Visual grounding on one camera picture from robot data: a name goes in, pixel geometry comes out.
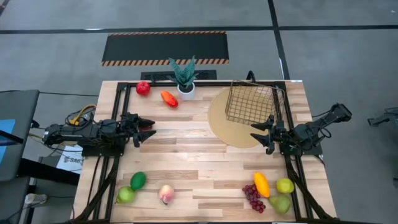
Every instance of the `white pot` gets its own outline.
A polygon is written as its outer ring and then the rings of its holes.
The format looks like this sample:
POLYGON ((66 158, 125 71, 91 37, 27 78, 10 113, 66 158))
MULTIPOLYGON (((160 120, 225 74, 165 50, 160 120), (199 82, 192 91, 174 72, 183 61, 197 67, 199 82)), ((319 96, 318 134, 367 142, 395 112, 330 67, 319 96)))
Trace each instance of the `white pot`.
POLYGON ((195 84, 192 83, 193 88, 191 92, 189 93, 184 93, 180 90, 180 85, 177 85, 177 90, 178 90, 178 95, 180 96, 181 100, 193 100, 195 97, 195 84))

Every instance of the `green apple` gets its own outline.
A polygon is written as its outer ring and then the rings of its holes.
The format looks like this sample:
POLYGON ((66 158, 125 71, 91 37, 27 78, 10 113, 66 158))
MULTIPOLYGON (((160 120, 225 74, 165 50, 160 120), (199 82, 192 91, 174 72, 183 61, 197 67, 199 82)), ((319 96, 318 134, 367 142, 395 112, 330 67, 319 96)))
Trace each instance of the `green apple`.
POLYGON ((271 196, 268 198, 269 203, 274 207, 275 211, 286 214, 290 208, 290 197, 287 195, 271 196))
POLYGON ((134 191, 131 190, 130 186, 123 186, 119 189, 116 203, 129 203, 134 200, 134 191))
POLYGON ((276 189, 278 192, 283 194, 292 193, 294 190, 294 184, 289 178, 282 178, 276 182, 276 189))

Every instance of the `blue screen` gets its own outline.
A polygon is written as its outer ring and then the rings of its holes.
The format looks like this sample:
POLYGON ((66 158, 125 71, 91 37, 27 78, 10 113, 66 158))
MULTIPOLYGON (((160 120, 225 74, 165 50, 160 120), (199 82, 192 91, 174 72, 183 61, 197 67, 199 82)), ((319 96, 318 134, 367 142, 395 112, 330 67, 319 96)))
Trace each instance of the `blue screen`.
MULTIPOLYGON (((12 133, 12 129, 14 128, 14 125, 15 125, 14 119, 0 120, 0 130, 7 132, 9 134, 12 133)), ((6 153, 6 147, 7 146, 0 146, 0 163, 2 161, 4 153, 6 153)))

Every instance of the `succulent plant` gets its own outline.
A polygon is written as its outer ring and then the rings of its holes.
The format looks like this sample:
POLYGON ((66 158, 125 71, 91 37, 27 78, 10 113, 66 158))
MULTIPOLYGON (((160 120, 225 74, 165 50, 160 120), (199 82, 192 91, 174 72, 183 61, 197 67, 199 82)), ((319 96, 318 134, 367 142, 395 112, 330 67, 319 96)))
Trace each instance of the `succulent plant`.
POLYGON ((175 60, 169 58, 170 65, 174 69, 175 78, 168 76, 167 78, 172 82, 180 85, 181 88, 187 89, 195 79, 197 79, 197 73, 195 73, 195 56, 192 57, 189 64, 182 70, 175 60))

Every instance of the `peach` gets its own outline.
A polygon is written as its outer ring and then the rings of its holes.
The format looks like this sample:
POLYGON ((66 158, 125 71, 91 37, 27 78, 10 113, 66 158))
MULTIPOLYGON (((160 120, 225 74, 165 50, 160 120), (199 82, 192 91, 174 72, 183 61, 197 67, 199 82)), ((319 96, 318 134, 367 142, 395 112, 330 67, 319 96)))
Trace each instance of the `peach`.
POLYGON ((169 185, 164 185, 159 190, 159 198, 165 205, 167 205, 174 199, 174 189, 169 185))

